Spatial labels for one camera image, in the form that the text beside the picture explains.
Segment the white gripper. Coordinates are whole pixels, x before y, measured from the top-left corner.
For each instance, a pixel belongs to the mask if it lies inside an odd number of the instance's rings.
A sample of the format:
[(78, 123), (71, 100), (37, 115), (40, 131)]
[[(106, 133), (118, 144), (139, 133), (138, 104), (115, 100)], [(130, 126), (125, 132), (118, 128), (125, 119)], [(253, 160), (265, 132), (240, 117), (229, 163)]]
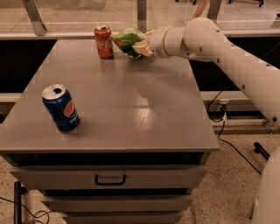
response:
[(163, 26), (157, 30), (147, 31), (143, 38), (150, 37), (149, 43), (147, 40), (136, 42), (132, 45), (133, 49), (145, 57), (150, 57), (153, 54), (159, 58), (170, 58), (170, 55), (165, 50), (165, 36), (170, 29), (170, 26)]

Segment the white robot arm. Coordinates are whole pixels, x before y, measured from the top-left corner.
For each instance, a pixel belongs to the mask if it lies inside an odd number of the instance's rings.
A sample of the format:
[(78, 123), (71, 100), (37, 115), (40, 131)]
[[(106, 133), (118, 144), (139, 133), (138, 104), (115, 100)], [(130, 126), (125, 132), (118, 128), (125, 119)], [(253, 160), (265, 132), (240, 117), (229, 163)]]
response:
[[(196, 17), (184, 27), (160, 27), (133, 45), (144, 56), (213, 62), (280, 129), (280, 69), (234, 45), (212, 20)], [(251, 224), (280, 224), (280, 148), (260, 179)]]

